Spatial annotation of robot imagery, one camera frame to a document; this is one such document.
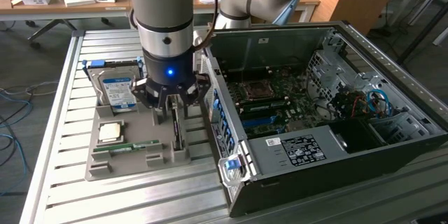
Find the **blue cable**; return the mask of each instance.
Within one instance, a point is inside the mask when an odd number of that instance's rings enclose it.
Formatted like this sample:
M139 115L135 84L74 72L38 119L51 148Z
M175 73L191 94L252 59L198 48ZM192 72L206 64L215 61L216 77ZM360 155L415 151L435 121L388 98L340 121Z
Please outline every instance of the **blue cable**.
M387 94L384 93L384 91L380 90L380 89L372 89L372 90L371 90L370 92L367 92L367 94L366 94L366 96L367 96L367 103L368 103L368 105L370 105L370 109L371 109L374 112L376 112L376 109L375 109L372 103L370 103L370 101L371 101L371 96L370 96L370 94L371 94L371 93L375 93L375 92L379 93L379 94L384 97L384 102L386 102L387 107L388 107L387 115L391 116L391 114L392 114L392 106L391 106L391 103L390 103L390 99L388 99Z
M32 110L32 108L34 108L34 105L30 103L30 101L12 99L12 98L7 97L7 96L6 96L4 94L2 94L2 93L0 93L0 96L2 96L4 99L7 99L8 101L12 101L12 102L23 102L23 103L26 103L26 104L28 105L28 110L27 110L27 112L24 113L24 115L23 115L20 118L18 118L18 119L16 119L12 123L10 123L10 124L3 123L3 125L0 125L0 128L4 128L4 127L7 127L7 125L11 126L11 125L19 123L19 122L20 122L20 121L30 115L31 110Z
M22 163L23 163L23 176L22 176L22 179L19 180L19 182L12 185L3 193L0 193L0 196L4 196L12 189L15 189L20 183L24 181L24 179L27 178L27 165L26 165L26 156L23 154L23 149L22 149L22 145L20 145L20 142L11 136L11 135L7 135L7 134L0 134L0 136L4 136L10 139L12 139L15 142L16 142L16 145L19 147L19 151L20 151L20 156L22 156Z

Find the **metal rail table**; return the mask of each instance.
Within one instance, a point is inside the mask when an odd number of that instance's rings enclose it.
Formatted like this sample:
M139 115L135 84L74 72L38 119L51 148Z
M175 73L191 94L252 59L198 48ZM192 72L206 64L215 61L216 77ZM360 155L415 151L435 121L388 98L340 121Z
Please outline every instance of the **metal rail table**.
M74 33L22 224L407 223L448 208L448 146L443 145L395 174L231 219L207 134L198 128L202 118L187 123L195 125L188 133L190 165L87 182L96 97L80 62L142 55L135 30ZM191 108L191 115L199 113Z

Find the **gray floor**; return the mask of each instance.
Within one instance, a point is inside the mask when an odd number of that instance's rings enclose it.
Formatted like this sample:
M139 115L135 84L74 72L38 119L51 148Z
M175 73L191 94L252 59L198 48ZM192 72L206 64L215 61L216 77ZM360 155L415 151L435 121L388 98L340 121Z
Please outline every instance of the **gray floor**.
M399 1L400 0L392 0L390 4L391 9L395 9ZM388 51L390 55L394 56L388 43L395 43L395 51L400 54L439 9L440 5L432 4L418 24L408 28L407 35L400 35L399 32L395 32L388 38L374 39L380 48L383 48L384 51ZM110 20L114 26L104 25L100 22L100 19L75 20L72 23L79 29L84 30L124 29L130 27L126 18L111 18ZM427 39L422 42L412 54L411 62L407 64L411 74L416 76L427 88L446 102L448 102L448 83L446 81L448 78L448 61L444 57L448 49L448 40L444 41L440 46L434 46L431 42L447 26L448 17L444 18ZM43 48L35 50L28 47L26 41L27 36L31 35L35 30L36 28L27 27L24 22L16 22L12 31L0 32L2 88L16 85L28 86L59 78L71 40L71 31L64 25L58 25L50 33L44 34L38 39ZM42 91L47 91L52 88L54 86L47 87L47 89L43 89ZM15 98L26 99L27 97L16 96ZM36 97L34 99L34 111L31 115L12 127L23 144L27 160L32 168L38 160L52 99L52 95ZM22 104L8 102L6 99L0 98L0 115L8 116L20 105ZM8 132L6 129L0 129L0 133ZM6 152L0 152L0 155L0 159L3 160ZM22 172L20 156L19 153L16 153L14 159L0 168L0 191L8 188L22 178ZM14 189L14 191L26 192L30 186L30 181L31 175L28 175L27 180ZM24 199L26 196L0 197L0 223L10 224L19 222Z

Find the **robotic arm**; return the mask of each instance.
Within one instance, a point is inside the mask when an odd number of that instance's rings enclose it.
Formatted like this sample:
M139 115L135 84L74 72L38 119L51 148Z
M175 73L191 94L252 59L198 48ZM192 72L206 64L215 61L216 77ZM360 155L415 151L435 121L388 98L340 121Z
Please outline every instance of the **robotic arm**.
M283 25L299 0L222 0L218 28L250 26L250 16ZM179 94L184 105L199 103L211 87L208 75L192 68L192 0L132 0L148 78L134 83L132 93L148 108L164 108L167 96Z

